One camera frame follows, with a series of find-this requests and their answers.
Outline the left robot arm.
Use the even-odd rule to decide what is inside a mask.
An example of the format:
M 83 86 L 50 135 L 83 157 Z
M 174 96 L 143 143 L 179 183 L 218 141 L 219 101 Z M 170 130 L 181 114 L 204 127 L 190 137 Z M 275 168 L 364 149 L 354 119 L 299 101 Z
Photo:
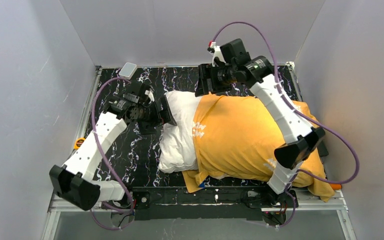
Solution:
M 49 177 L 55 194 L 89 211 L 99 202 L 134 200 L 119 176 L 111 181 L 96 181 L 94 174 L 100 162 L 108 162 L 106 153 L 130 124 L 137 124 L 141 135 L 156 134 L 164 124 L 176 126 L 168 98 L 154 98 L 152 86 L 134 82 L 125 92 L 110 96 L 99 117 L 92 116 L 92 131 L 81 146 L 64 162 L 54 165 Z

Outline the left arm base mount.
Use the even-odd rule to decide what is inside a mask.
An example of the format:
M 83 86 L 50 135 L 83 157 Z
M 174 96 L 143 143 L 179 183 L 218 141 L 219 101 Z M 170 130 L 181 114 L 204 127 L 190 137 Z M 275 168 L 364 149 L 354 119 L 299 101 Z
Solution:
M 103 210 L 111 210 L 116 213 L 126 213 L 133 208 L 136 210 L 147 210 L 151 207 L 151 190 L 148 188 L 134 187 L 129 191 L 132 202 L 124 194 L 121 200 L 108 200 L 100 203 Z

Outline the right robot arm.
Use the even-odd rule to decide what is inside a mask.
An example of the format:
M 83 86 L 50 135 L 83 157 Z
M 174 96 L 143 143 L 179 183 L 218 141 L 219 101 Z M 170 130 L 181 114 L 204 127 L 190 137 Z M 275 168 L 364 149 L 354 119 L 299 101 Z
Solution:
M 323 140 L 325 131 L 301 116 L 276 78 L 277 68 L 262 55 L 251 58 L 240 38 L 221 46 L 211 41 L 207 51 L 212 62 L 198 66 L 195 96 L 226 92 L 241 83 L 262 102 L 284 139 L 284 144 L 274 150 L 277 164 L 268 186 L 277 195 L 284 193 L 302 163 Z

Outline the white pillow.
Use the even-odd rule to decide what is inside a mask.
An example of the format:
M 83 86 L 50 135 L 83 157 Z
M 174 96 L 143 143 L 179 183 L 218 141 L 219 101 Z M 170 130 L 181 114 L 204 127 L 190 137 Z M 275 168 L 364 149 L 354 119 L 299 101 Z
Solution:
M 165 94 L 176 126 L 165 123 L 159 143 L 158 169 L 164 173 L 196 170 L 193 142 L 194 116 L 201 98 L 193 92 L 173 90 Z

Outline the yellow and blue pillowcase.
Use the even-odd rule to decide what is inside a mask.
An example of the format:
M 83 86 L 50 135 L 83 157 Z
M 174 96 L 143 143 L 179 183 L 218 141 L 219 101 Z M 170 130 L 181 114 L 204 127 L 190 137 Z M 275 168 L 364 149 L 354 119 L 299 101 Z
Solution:
M 269 181 L 277 164 L 274 151 L 284 144 L 274 119 L 252 96 L 203 96 L 192 139 L 197 169 L 183 172 L 190 193 L 203 189 L 208 177 Z

